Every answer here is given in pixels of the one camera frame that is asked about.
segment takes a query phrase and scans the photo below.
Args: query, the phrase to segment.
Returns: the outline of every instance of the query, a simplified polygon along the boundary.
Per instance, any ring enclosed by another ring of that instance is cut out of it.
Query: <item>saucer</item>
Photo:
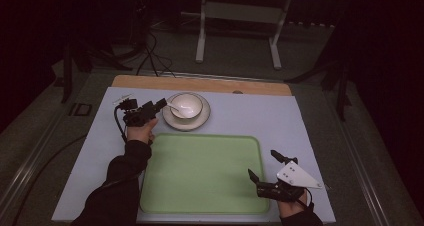
[[[211,113],[211,108],[209,106],[208,101],[203,98],[202,96],[196,94],[196,93],[189,93],[189,92],[184,92],[184,93],[178,93],[175,94],[171,97],[169,97],[167,99],[168,102],[172,102],[172,100],[177,97],[178,95],[181,94],[192,94],[194,96],[197,96],[201,101],[202,101],[202,111],[199,113],[199,115],[197,115],[194,118],[191,119],[181,119],[178,117],[175,117],[172,112],[171,112],[171,108],[170,107],[165,107],[162,109],[162,115],[163,118],[165,119],[165,121],[173,128],[180,130],[180,131],[190,131],[190,130],[194,130],[200,126],[202,126],[208,119],[209,119],[209,115]]]

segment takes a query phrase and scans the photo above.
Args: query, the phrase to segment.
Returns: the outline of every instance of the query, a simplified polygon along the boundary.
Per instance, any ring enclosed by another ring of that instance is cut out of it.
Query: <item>green plastic tray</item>
[[[146,213],[261,214],[247,169],[264,180],[259,142],[250,136],[159,134],[140,199]]]

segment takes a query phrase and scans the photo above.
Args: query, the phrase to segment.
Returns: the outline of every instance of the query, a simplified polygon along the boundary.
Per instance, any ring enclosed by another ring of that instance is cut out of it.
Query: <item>dark background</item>
[[[176,21],[178,12],[198,12],[200,5],[200,0],[149,2],[153,11]],[[324,0],[324,4],[315,0],[309,8],[304,2],[311,0],[294,0],[288,15],[290,21],[332,24],[340,13],[335,1]],[[423,2],[353,1],[319,60],[351,57],[349,77],[356,83],[421,215]],[[128,36],[131,13],[122,12],[130,12],[132,7],[131,0],[103,0],[102,4],[96,0],[0,0],[0,131],[54,81],[51,65],[63,57],[70,28],[102,47],[108,44],[104,35]]]

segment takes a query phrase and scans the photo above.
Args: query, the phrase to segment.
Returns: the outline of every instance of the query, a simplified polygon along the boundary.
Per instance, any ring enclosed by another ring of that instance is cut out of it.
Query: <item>person's hand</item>
[[[299,200],[306,205],[307,203],[306,189],[305,189],[305,192],[302,194],[302,196],[300,196]],[[278,208],[280,209],[281,218],[287,218],[289,216],[295,215],[305,210],[303,206],[299,204],[298,202],[277,201],[277,204],[278,204]]]
[[[128,127],[127,129],[127,140],[138,140],[145,144],[149,143],[149,140],[153,141],[155,136],[152,133],[152,129],[158,123],[158,119],[154,118],[143,127]]]

